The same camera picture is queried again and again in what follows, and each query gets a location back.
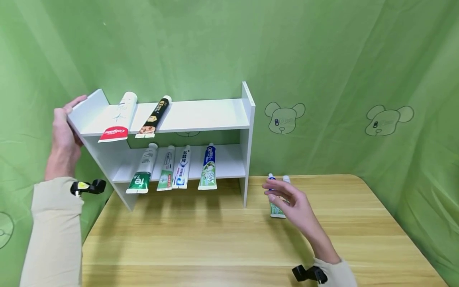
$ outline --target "shelf board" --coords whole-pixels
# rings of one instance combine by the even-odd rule
[[[137,104],[129,134],[137,134],[157,103]],[[109,105],[81,132],[82,136],[100,136],[112,125],[117,105]],[[157,133],[248,129],[250,123],[242,99],[173,101],[158,126]]]
[[[201,178],[202,165],[204,162],[204,152],[207,146],[192,146],[191,147],[191,166],[189,180],[197,180]],[[184,150],[184,146],[175,148],[175,167],[178,167],[180,156]],[[216,175],[217,178],[239,178],[245,177],[245,162],[242,159],[241,145],[216,145]],[[167,152],[167,147],[158,148],[158,155],[155,162],[155,167],[150,181],[158,181],[161,175],[162,163]],[[114,183],[131,182],[132,177],[137,171],[145,149],[133,148],[130,149],[123,157],[118,172],[112,179]]]

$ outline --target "shelf side panel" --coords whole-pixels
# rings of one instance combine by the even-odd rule
[[[98,136],[84,137],[84,140],[84,145],[90,152],[95,162],[99,165],[100,169],[105,174],[126,207],[132,211],[138,195],[126,194],[126,189],[128,187],[113,181],[118,173],[122,161],[124,160],[123,155],[130,151],[127,141],[98,143]]]
[[[101,111],[106,110],[109,105],[102,89],[98,89],[89,95],[85,101],[73,108],[72,112],[68,115],[68,121],[78,134],[82,134],[99,116]]]
[[[239,184],[241,187],[243,206],[245,208],[247,206],[247,189],[249,183],[250,157],[252,154],[253,123],[255,119],[255,102],[253,101],[249,87],[247,85],[247,82],[245,81],[242,82],[241,98],[247,119],[249,121],[249,129],[241,129],[240,136],[242,161],[244,163],[246,176],[244,179],[240,179]]]

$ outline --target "left hand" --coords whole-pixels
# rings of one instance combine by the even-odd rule
[[[86,95],[79,96],[63,108],[54,109],[52,148],[46,166],[45,180],[75,176],[75,167],[81,155],[80,148],[83,143],[68,125],[67,116],[72,112],[74,106],[86,99]]]

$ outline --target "black wrist mount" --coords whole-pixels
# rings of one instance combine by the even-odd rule
[[[92,194],[100,194],[105,190],[107,182],[105,180],[94,180],[92,184],[84,181],[76,181],[70,187],[70,193],[76,197],[81,197],[81,193],[87,192]]]
[[[306,281],[307,279],[317,281],[318,284],[324,284],[328,281],[327,275],[317,266],[313,266],[308,270],[304,269],[303,265],[298,265],[291,270],[298,282]]]

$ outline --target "wooden table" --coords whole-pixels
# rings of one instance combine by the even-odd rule
[[[314,286],[291,269],[312,262],[309,244],[269,216],[251,177],[247,208],[237,180],[216,191],[151,191],[130,213],[113,195],[83,248],[87,287]],[[367,185],[352,175],[292,176],[359,286],[446,286]]]

